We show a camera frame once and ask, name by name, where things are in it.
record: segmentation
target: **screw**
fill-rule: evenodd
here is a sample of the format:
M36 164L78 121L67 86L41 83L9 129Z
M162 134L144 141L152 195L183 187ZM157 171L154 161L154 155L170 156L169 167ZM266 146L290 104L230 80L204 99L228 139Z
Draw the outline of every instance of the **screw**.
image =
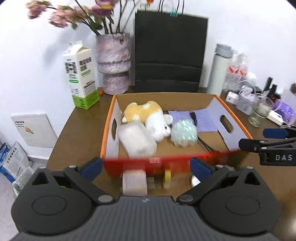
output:
M189 194L184 194L179 197L179 200L182 202L191 202L191 201L193 201L193 199L194 199L193 196L191 196Z
M111 197L110 195L101 195L99 196L98 200L100 202L111 202L113 200L113 197Z

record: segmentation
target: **yellow and white plush dog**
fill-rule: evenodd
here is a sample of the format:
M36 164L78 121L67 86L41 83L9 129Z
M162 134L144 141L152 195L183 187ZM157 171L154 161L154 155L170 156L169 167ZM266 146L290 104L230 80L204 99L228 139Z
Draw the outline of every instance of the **yellow and white plush dog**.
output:
M161 107L155 101L148 101L146 104L138 105L130 103L123 113L122 123L141 121L156 141L162 141L170 135L170 127L173 117L164 115Z

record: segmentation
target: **green and white carton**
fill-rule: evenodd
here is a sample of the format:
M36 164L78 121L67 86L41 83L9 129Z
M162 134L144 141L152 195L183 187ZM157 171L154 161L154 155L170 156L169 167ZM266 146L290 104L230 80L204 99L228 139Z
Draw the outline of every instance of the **green and white carton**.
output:
M83 46L82 41L76 41L70 44L63 57L74 104L89 109L99 101L91 49Z

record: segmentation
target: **electrical panel box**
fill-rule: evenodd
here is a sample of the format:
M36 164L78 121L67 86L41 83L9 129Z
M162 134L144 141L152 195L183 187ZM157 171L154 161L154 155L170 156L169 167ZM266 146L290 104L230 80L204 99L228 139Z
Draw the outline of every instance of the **electrical panel box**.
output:
M13 115L11 118L28 146L54 147L57 136L46 114Z

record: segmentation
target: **purple towel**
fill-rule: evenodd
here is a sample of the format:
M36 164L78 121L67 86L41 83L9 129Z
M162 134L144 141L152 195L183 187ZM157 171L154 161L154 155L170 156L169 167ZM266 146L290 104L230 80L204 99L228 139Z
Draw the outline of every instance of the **purple towel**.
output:
M207 109L195 110L197 118L197 132L213 132L218 131L214 121L210 117ZM169 110L168 112L173 117L173 124L180 120L191 120L189 111Z

